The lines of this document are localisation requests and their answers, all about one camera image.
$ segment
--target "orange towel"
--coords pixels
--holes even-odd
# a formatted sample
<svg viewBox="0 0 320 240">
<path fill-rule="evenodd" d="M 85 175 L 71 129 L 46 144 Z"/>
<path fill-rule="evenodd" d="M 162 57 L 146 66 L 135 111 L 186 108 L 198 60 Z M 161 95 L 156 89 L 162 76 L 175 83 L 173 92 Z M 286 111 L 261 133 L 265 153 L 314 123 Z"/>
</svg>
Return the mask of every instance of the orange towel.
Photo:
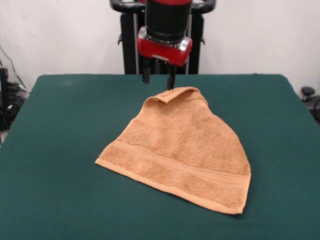
<svg viewBox="0 0 320 240">
<path fill-rule="evenodd" d="M 226 214 L 243 212 L 251 178 L 238 136 L 194 87 L 148 98 L 95 163 Z"/>
</svg>

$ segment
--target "green table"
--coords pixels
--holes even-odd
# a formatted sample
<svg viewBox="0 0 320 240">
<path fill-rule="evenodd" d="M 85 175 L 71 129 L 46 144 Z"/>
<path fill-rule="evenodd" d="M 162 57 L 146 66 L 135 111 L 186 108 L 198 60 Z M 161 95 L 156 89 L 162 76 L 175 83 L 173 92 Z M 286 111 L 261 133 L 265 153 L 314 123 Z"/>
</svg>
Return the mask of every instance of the green table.
<svg viewBox="0 0 320 240">
<path fill-rule="evenodd" d="M 238 134 L 242 215 L 210 211 L 95 165 L 166 88 L 136 75 L 41 76 L 0 149 L 1 240 L 320 239 L 320 130 L 281 75 L 178 76 Z"/>
</svg>

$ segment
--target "table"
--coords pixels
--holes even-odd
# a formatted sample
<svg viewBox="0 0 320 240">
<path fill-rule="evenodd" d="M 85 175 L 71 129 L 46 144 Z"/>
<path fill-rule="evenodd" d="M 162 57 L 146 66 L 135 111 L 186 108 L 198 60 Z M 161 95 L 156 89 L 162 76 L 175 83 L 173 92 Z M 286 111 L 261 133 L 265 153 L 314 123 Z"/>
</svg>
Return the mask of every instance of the table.
<svg viewBox="0 0 320 240">
<path fill-rule="evenodd" d="M 252 178 L 241 215 L 95 165 L 166 82 L 40 76 L 0 149 L 0 239 L 319 239 L 320 129 L 281 75 L 177 76 L 242 142 Z"/>
</svg>

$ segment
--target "red robot part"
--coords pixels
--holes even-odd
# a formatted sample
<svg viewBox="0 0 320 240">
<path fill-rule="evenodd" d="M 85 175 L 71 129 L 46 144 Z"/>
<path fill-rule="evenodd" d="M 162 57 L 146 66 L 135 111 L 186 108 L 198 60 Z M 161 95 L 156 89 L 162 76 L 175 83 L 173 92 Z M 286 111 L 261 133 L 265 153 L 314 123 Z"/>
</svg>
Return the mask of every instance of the red robot part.
<svg viewBox="0 0 320 240">
<path fill-rule="evenodd" d="M 137 37 L 140 55 L 149 59 L 159 59 L 170 65 L 182 67 L 186 64 L 192 48 L 192 39 L 185 37 L 178 44 L 162 44 L 148 38 L 146 28 L 142 27 Z"/>
</svg>

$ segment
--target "black knob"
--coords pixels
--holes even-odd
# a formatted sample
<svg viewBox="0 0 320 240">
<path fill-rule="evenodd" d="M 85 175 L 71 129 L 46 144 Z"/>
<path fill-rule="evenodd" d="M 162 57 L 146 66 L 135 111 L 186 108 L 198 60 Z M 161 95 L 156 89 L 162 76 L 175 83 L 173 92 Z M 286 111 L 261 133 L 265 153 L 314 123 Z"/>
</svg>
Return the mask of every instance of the black knob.
<svg viewBox="0 0 320 240">
<path fill-rule="evenodd" d="M 310 97 L 312 94 L 315 94 L 315 90 L 310 86 L 304 86 L 301 88 L 301 92 L 305 97 Z"/>
</svg>

